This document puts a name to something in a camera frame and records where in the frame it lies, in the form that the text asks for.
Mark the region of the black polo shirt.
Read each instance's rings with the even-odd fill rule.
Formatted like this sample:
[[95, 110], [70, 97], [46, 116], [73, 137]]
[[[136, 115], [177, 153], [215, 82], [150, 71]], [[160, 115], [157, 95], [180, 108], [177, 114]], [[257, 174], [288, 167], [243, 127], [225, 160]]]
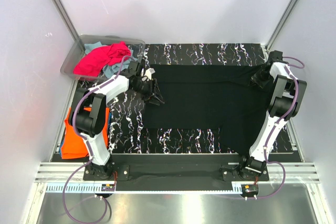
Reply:
[[146, 104], [148, 129], [218, 129], [219, 142], [248, 153], [266, 118], [272, 90], [251, 81], [260, 66], [152, 65], [163, 104]]

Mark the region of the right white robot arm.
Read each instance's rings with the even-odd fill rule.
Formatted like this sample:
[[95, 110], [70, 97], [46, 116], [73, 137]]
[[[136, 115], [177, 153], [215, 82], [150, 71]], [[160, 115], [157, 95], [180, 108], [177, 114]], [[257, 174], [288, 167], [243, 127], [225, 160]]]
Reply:
[[266, 173], [268, 157], [279, 132], [300, 109], [307, 83], [295, 77], [290, 68], [303, 69], [305, 64], [298, 60], [300, 65], [293, 65], [286, 59], [281, 51], [270, 52], [266, 63], [251, 77], [253, 84], [260, 88], [270, 84], [271, 90], [261, 130], [248, 155], [241, 158], [236, 168], [242, 180], [254, 180]]

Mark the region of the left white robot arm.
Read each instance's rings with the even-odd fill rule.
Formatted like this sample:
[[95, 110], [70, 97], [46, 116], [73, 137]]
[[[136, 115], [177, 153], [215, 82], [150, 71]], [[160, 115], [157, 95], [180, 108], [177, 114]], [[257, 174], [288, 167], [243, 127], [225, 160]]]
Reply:
[[75, 91], [68, 123], [88, 151], [89, 161], [84, 165], [84, 180], [117, 179], [118, 172], [103, 137], [107, 105], [128, 90], [140, 94], [144, 102], [163, 104], [157, 80], [152, 77], [154, 73], [154, 69], [146, 67], [144, 60], [132, 61], [128, 68], [119, 70], [100, 85]]

